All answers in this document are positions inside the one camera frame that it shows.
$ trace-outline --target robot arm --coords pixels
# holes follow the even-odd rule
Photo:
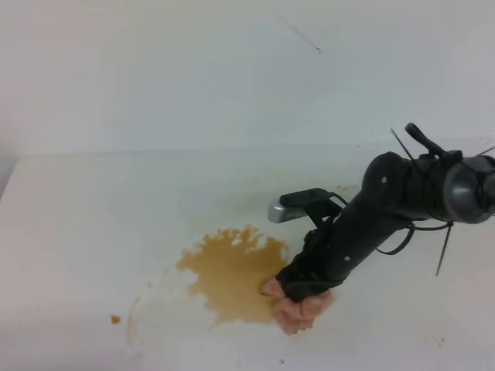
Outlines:
[[[275,276],[294,302],[342,284],[388,237],[408,228],[396,251],[404,248],[414,221],[481,223],[495,211],[495,160],[463,158],[460,151],[443,151],[413,124],[406,130],[429,153],[415,160],[392,152],[378,156],[364,175],[361,192],[344,208],[331,200],[338,195],[323,189],[271,203],[268,218],[274,223],[309,216],[316,225],[302,252]]]

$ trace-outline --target black cable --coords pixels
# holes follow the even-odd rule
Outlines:
[[[480,152],[480,153],[479,153],[478,155],[476,155],[476,156],[485,155],[486,153],[491,152],[491,151],[492,151],[492,150],[494,150],[494,149],[495,149],[495,145],[494,145],[493,147],[488,148],[487,150],[485,150],[485,151],[483,151],[483,152]]]
[[[439,276],[439,273],[440,273],[440,267],[442,266],[442,262],[443,262],[443,257],[444,255],[446,254],[446,250],[447,250],[447,243],[449,242],[449,237],[450,237],[450,231],[452,230],[452,226],[454,225],[454,223],[449,223],[449,228],[447,229],[447,234],[445,236],[445,240],[443,241],[443,248],[442,248],[442,254],[440,255],[440,260],[439,260],[439,265],[438,267],[436,268],[436,276],[438,277]]]
[[[392,132],[392,134],[395,136],[395,139],[397,139],[397,141],[399,142],[399,144],[401,145],[402,149],[404,149],[405,153],[408,155],[408,157],[411,159],[411,162],[413,164],[413,166],[415,167],[416,171],[418,172],[418,174],[421,174],[422,175],[422,171],[421,169],[419,168],[418,164],[416,164],[416,161],[414,159],[414,157],[412,157],[411,153],[409,152],[409,150],[405,147],[404,143],[402,143],[401,139],[399,138],[399,136],[397,135],[397,133],[395,132],[394,129],[390,129],[390,131]]]
[[[433,230],[444,230],[445,228],[449,228],[449,223],[445,223],[441,226],[417,226],[416,230],[421,230],[425,232],[433,231]]]
[[[379,253],[382,253],[383,255],[388,255],[388,256],[392,256],[403,251],[403,249],[411,241],[411,238],[415,234],[415,230],[416,230],[415,225],[413,223],[411,223],[408,228],[409,228],[408,235],[404,238],[404,240],[401,242],[399,246],[395,247],[392,251],[382,251],[380,249],[377,249],[377,251]]]

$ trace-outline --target stain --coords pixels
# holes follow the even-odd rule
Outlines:
[[[436,345],[438,346],[442,346],[443,345],[443,342],[446,340],[446,338],[441,338],[440,340],[438,340],[436,337],[434,336],[427,336],[425,337],[424,341],[425,343],[430,343],[430,342],[434,342]]]
[[[121,323],[121,318],[118,315],[112,315],[111,316],[111,324],[117,325],[119,323]]]
[[[296,27],[294,27],[289,22],[287,22],[287,20],[285,18],[283,18],[281,15],[277,14],[277,16],[278,16],[278,19],[280,19],[282,21],[282,23],[284,23],[290,29],[294,30],[295,33],[297,33],[305,42],[307,42],[313,48],[315,48],[316,50],[318,50],[318,54],[321,54],[322,53],[322,50],[318,46],[316,46],[315,43],[308,38],[308,36],[304,35]]]
[[[236,320],[271,322],[273,299],[260,294],[263,281],[282,269],[285,243],[263,237],[256,228],[218,230],[206,235],[195,250],[183,252],[178,271],[191,270],[197,282],[188,287],[191,295],[203,294],[206,307],[217,315],[215,324]]]
[[[132,303],[131,310],[129,311],[129,315],[127,317],[127,343],[131,348],[134,348],[135,342],[138,339],[139,335],[139,330],[138,330],[138,324],[139,320],[135,319],[135,311],[136,308],[138,307],[139,299],[141,298],[141,295],[138,295],[136,299],[134,299],[134,302]]]

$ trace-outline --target small stain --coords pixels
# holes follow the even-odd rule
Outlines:
[[[218,230],[206,235],[195,250],[183,252],[178,271],[191,270],[197,282],[188,287],[191,295],[203,294],[207,308],[217,313],[216,325],[236,320],[269,323],[272,298],[260,293],[268,277],[278,273],[286,262],[284,242],[263,237],[257,229]]]
[[[117,325],[119,323],[121,323],[121,318],[118,315],[112,315],[111,316],[111,324]]]

